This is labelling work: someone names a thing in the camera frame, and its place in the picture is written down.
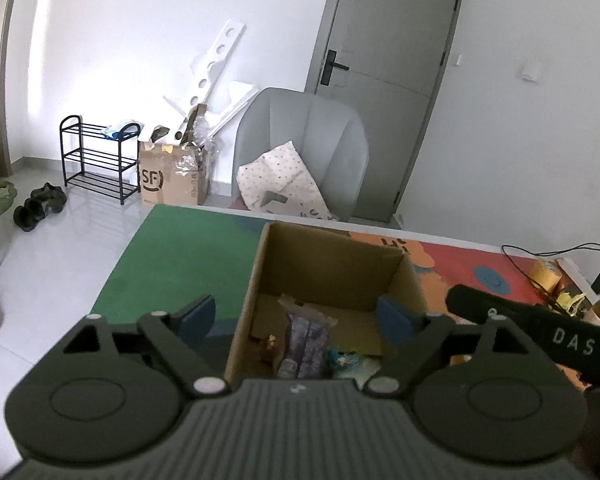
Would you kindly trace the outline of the orange red snack packet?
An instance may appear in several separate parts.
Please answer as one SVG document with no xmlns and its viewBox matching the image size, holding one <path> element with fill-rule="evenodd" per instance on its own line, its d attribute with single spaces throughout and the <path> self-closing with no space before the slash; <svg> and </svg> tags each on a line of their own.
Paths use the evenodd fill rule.
<svg viewBox="0 0 600 480">
<path fill-rule="evenodd" d="M 278 353 L 279 340 L 269 334 L 260 340 L 259 359 L 261 362 L 272 365 Z"/>
</svg>

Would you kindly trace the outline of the long purple snack packet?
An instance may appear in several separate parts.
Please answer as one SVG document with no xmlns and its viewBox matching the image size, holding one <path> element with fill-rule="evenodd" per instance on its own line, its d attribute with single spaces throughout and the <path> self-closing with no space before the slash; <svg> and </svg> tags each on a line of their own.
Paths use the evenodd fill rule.
<svg viewBox="0 0 600 480">
<path fill-rule="evenodd" d="M 291 296 L 281 296 L 278 303 L 283 307 L 287 325 L 276 356 L 276 377 L 321 379 L 326 370 L 330 331 L 338 321 Z"/>
</svg>

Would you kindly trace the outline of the yellow crumpled wrapper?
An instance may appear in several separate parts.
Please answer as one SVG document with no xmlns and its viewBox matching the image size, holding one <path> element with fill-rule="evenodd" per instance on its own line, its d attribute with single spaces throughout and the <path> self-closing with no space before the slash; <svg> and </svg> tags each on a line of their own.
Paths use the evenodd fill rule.
<svg viewBox="0 0 600 480">
<path fill-rule="evenodd" d="M 583 318 L 591 309 L 591 301 L 576 286 L 566 286 L 556 297 L 556 304 L 572 318 Z"/>
</svg>

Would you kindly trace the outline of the white power strip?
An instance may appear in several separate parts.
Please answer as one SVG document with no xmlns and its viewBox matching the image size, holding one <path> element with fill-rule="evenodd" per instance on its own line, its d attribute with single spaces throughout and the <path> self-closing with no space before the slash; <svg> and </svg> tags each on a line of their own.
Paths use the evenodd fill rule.
<svg viewBox="0 0 600 480">
<path fill-rule="evenodd" d="M 591 304 L 595 304 L 600 299 L 600 295 L 594 292 L 591 284 L 570 258 L 557 258 L 556 263 L 562 269 L 562 273 L 580 289 L 580 292 L 585 293 L 586 299 Z"/>
</svg>

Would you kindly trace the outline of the colourful cat table mat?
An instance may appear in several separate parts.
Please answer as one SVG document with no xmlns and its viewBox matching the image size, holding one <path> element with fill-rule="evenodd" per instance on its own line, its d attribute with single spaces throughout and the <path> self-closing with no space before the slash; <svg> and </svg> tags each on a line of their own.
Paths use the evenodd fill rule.
<svg viewBox="0 0 600 480">
<path fill-rule="evenodd" d="M 496 252 L 419 243 L 402 234 L 366 234 L 287 221 L 158 205 L 125 249 L 94 310 L 112 324 L 174 312 L 201 296 L 215 301 L 212 335 L 219 350 L 200 355 L 230 382 L 270 377 L 260 341 L 282 336 L 281 296 L 312 304 L 336 320 L 330 343 L 381 358 L 389 348 L 378 327 L 378 300 L 389 296 L 415 312 L 443 311 L 457 284 L 537 304 L 524 274 L 532 263 Z"/>
</svg>

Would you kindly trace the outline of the yellow tape roll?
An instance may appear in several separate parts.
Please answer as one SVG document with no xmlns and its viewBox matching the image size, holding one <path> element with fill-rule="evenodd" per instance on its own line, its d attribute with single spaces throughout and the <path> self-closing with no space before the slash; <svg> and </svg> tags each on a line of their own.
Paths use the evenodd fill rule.
<svg viewBox="0 0 600 480">
<path fill-rule="evenodd" d="M 536 259 L 528 272 L 528 278 L 535 288 L 551 294 L 562 280 L 562 272 L 554 263 Z"/>
</svg>

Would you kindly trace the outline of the open cardboard box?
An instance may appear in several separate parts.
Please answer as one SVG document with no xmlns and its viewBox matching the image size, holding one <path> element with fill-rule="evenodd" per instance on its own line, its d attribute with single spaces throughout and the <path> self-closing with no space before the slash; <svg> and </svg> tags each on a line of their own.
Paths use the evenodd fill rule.
<svg viewBox="0 0 600 480">
<path fill-rule="evenodd" d="M 330 343 L 380 358 L 376 323 L 378 299 L 388 295 L 414 312 L 428 310 L 407 252 L 370 243 L 363 235 L 274 221 L 261 234 L 237 326 L 230 345 L 225 379 L 236 385 L 245 377 L 272 377 L 273 367 L 259 359 L 260 340 L 285 336 L 281 296 L 291 296 L 336 318 Z"/>
</svg>

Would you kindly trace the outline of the SF cardboard box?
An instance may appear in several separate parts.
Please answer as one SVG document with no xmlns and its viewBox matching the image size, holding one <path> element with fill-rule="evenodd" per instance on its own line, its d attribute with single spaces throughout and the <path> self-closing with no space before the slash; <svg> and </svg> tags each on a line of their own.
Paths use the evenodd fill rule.
<svg viewBox="0 0 600 480">
<path fill-rule="evenodd" d="M 208 148 L 179 144 L 158 126 L 138 142 L 137 180 L 145 205 L 201 206 L 209 192 Z"/>
</svg>

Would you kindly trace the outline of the black shoes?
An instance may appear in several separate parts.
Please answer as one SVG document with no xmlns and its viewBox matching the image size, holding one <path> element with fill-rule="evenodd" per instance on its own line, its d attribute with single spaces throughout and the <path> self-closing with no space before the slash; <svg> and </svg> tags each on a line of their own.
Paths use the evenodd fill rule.
<svg viewBox="0 0 600 480">
<path fill-rule="evenodd" d="M 33 231 L 50 214 L 60 214 L 67 203 L 67 195 L 61 186 L 46 182 L 35 188 L 21 206 L 14 210 L 12 218 L 23 232 Z"/>
</svg>

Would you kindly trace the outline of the dotted white cushion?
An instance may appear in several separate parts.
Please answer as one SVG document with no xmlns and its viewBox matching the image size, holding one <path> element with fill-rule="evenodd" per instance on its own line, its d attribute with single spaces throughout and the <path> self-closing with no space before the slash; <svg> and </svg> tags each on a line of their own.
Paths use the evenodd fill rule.
<svg viewBox="0 0 600 480">
<path fill-rule="evenodd" d="M 252 211 L 336 220 L 294 144 L 288 141 L 238 167 L 236 183 Z"/>
</svg>

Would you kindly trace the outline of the black shoe rack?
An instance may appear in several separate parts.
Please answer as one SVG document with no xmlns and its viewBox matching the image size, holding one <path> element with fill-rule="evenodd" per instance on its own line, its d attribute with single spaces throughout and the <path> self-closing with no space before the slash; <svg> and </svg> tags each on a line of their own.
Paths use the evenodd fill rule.
<svg viewBox="0 0 600 480">
<path fill-rule="evenodd" d="M 124 205 L 140 192 L 136 170 L 142 129 L 138 122 L 111 128 L 90 124 L 77 114 L 65 117 L 58 127 L 64 185 Z"/>
</svg>

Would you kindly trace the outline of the white perforated board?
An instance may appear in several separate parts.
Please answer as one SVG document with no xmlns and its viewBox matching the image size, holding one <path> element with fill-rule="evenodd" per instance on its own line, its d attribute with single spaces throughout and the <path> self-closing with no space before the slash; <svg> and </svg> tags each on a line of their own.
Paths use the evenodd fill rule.
<svg viewBox="0 0 600 480">
<path fill-rule="evenodd" d="M 206 104 L 210 133 L 215 136 L 258 94 L 255 84 L 222 82 L 225 67 L 245 30 L 245 23 L 227 20 L 210 48 L 190 66 L 189 74 L 162 96 L 182 122 L 194 106 Z"/>
</svg>

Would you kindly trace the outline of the grey door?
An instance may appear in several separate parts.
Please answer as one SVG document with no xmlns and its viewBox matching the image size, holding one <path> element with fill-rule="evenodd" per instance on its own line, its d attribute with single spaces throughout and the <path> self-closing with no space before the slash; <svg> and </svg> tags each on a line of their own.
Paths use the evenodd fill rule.
<svg viewBox="0 0 600 480">
<path fill-rule="evenodd" d="M 415 165 L 462 0 L 326 0 L 306 91 L 360 115 L 370 147 L 355 217 L 388 222 Z"/>
</svg>

